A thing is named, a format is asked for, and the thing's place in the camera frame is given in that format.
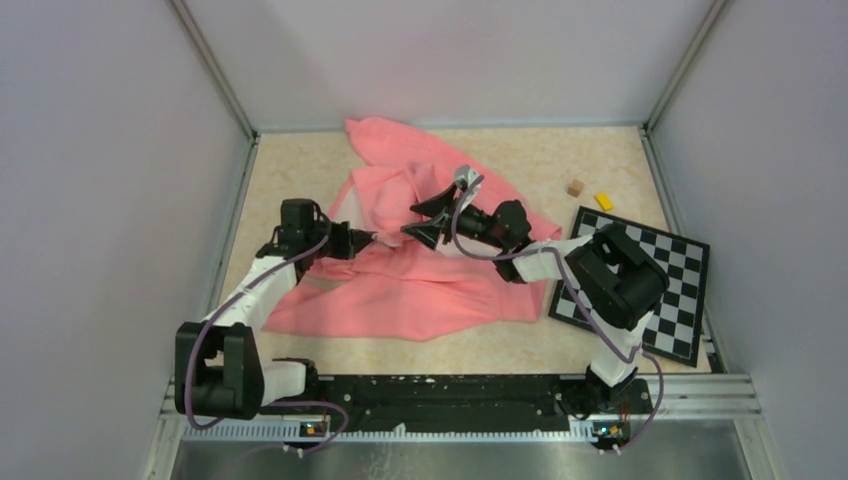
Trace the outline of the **pink zip-up jacket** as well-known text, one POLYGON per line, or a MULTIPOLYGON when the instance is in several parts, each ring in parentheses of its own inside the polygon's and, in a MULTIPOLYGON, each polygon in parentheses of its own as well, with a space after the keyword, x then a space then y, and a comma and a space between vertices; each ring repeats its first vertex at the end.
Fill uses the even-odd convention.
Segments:
POLYGON ((265 329, 305 336, 423 341, 513 320, 534 322, 544 282, 508 283, 490 262, 464 249, 436 252, 401 232, 411 206, 443 191, 471 158, 438 137, 381 117, 349 119, 345 130, 362 166, 352 170, 330 216, 374 231, 351 260, 316 261, 306 281, 281 298, 265 329))

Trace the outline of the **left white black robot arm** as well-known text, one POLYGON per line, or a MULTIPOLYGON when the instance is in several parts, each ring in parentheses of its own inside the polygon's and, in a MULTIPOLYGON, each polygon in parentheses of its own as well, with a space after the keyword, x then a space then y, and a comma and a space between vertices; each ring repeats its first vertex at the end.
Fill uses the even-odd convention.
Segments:
POLYGON ((282 399, 297 413, 314 410, 321 388, 308 378, 309 363, 263 362, 255 334, 316 261, 351 260, 374 240, 371 231, 330 220, 313 200, 284 200, 278 225, 241 282, 203 320, 178 328, 176 410, 191 419, 249 420, 282 399))

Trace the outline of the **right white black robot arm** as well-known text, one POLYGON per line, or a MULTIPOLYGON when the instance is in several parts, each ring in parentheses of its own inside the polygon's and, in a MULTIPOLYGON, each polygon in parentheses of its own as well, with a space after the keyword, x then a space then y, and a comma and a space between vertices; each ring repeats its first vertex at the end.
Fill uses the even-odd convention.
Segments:
POLYGON ((520 201, 504 201, 487 213, 469 202, 470 194, 470 188, 452 185, 411 206, 422 219, 402 226, 401 232, 431 250, 453 244, 476 260, 483 254, 468 250, 463 238, 492 247, 497 253, 487 259, 508 283, 561 281, 601 341, 583 392, 573 401, 563 400, 561 407, 582 419, 622 407, 644 330, 669 288, 668 275, 620 225, 565 241, 535 241, 520 201))

